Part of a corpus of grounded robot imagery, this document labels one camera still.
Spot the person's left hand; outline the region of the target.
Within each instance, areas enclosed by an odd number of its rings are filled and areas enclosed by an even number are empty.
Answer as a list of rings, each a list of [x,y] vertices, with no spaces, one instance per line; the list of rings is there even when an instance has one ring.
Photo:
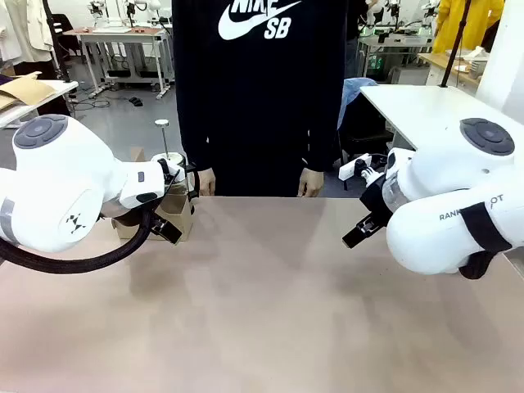
[[[324,185],[324,173],[304,168],[300,175],[298,197],[317,197]]]

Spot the person's right hand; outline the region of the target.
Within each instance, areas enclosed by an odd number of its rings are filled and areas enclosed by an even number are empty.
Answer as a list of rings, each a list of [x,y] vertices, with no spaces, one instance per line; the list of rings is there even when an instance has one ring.
[[[212,168],[198,172],[200,195],[212,197],[215,195],[216,177]]]

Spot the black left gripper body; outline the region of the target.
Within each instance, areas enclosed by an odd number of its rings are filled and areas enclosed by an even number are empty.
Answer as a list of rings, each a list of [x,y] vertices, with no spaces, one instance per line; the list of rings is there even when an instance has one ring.
[[[146,208],[142,211],[144,223],[150,232],[160,232],[165,226],[165,220],[153,209]]]

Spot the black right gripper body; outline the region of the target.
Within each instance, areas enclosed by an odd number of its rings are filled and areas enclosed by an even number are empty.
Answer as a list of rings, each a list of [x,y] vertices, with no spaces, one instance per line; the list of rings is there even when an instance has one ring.
[[[363,195],[360,197],[362,204],[368,209],[368,219],[374,224],[388,224],[393,215],[390,208],[384,202],[382,196],[382,186],[386,180],[384,174],[373,180],[365,189]]]

